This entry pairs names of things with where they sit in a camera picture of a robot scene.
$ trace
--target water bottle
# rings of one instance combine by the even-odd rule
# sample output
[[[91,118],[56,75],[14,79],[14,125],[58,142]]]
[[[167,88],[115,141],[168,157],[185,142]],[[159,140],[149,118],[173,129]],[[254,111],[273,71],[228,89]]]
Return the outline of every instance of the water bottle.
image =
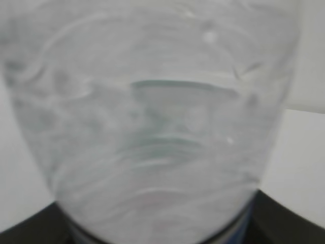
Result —
[[[1,72],[77,243],[241,243],[298,1],[2,5]]]

